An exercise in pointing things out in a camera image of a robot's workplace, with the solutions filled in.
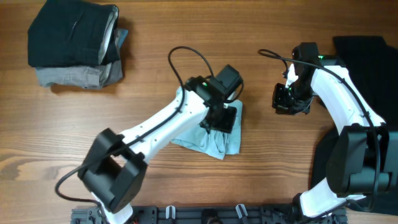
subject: light blue cloth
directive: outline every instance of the light blue cloth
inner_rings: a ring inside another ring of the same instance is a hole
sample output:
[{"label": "light blue cloth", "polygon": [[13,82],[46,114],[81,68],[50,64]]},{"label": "light blue cloth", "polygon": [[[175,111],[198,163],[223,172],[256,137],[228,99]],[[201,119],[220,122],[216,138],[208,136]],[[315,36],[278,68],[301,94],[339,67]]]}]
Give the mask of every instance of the light blue cloth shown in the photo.
[{"label": "light blue cloth", "polygon": [[171,142],[188,149],[206,153],[217,159],[224,159],[225,155],[239,154],[243,104],[239,100],[235,100],[229,106],[237,109],[231,134],[215,130],[210,130],[210,134],[208,134],[204,128],[197,125],[180,134]]}]

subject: black cloth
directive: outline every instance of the black cloth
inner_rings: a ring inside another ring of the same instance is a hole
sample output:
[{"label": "black cloth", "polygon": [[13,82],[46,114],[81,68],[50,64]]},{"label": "black cloth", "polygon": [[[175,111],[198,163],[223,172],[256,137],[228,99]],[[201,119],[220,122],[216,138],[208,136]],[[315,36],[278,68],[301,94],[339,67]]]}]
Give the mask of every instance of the black cloth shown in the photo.
[{"label": "black cloth", "polygon": [[[387,123],[398,124],[398,50],[386,44],[382,37],[334,37],[337,54],[347,66],[349,77],[368,105]],[[315,149],[311,187],[326,177],[326,163],[338,140],[337,129],[332,129]],[[361,200],[364,205],[367,199]],[[374,213],[398,215],[398,188],[379,194]]]},{"label": "black cloth", "polygon": [[119,60],[114,35],[103,61],[98,60],[114,7],[78,0],[47,0],[28,30],[28,64],[32,67],[95,66]]}]

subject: pile of black clothes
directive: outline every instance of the pile of black clothes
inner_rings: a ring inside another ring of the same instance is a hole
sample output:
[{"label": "pile of black clothes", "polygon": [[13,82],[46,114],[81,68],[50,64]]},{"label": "pile of black clothes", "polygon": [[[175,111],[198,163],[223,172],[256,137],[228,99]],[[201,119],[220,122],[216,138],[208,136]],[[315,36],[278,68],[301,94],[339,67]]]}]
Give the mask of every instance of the pile of black clothes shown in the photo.
[{"label": "pile of black clothes", "polygon": [[100,89],[123,77],[119,9],[79,0],[47,0],[28,31],[28,63],[41,86]]}]

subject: wooden table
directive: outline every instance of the wooden table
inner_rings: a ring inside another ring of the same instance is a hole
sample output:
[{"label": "wooden table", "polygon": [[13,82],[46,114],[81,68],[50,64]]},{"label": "wooden table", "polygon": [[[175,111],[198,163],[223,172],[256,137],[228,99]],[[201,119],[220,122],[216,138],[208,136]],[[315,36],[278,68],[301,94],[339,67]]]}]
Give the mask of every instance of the wooden table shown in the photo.
[{"label": "wooden table", "polygon": [[[169,50],[191,46],[215,73],[226,64],[245,80],[241,153],[219,161],[173,144],[151,161],[133,205],[259,205],[290,202],[308,189],[315,146],[333,126],[327,110],[276,115],[272,91],[284,82],[282,62],[261,57],[267,48],[289,57],[301,42],[333,53],[336,35],[382,35],[398,47],[397,1],[136,1],[116,2],[125,79],[100,91],[42,88],[27,64],[27,30],[43,0],[0,5],[0,223],[69,223],[56,181],[81,164],[105,128],[133,127],[174,97],[178,82]],[[178,51],[182,79],[206,76],[195,54]],[[62,192],[90,197],[76,176]],[[350,223],[397,223],[398,217],[349,212]]]}]

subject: wood grain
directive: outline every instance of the wood grain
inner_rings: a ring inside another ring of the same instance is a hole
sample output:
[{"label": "wood grain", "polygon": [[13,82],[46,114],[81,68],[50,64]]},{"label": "wood grain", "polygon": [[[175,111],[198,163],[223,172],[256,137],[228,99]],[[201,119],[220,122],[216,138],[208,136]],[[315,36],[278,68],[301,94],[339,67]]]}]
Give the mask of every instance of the wood grain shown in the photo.
[{"label": "wood grain", "polygon": [[[27,64],[27,30],[43,1],[19,2],[0,4],[0,223],[69,223],[70,210],[85,204],[59,199],[56,181],[82,162],[104,128],[135,126],[174,98],[178,83],[167,54],[177,45],[199,50],[216,73],[229,63],[245,79],[241,153],[219,161],[170,144],[151,162],[132,204],[289,202],[308,189],[314,148],[333,121],[317,103],[306,116],[276,115],[272,91],[284,81],[283,65],[257,50],[288,57],[311,41],[328,54],[335,35],[382,35],[398,47],[397,1],[109,1],[129,30],[125,79],[100,91],[46,89]],[[208,74],[191,52],[173,60],[183,80]],[[76,177],[62,191],[90,197]],[[349,212],[349,222],[398,217]]]}]

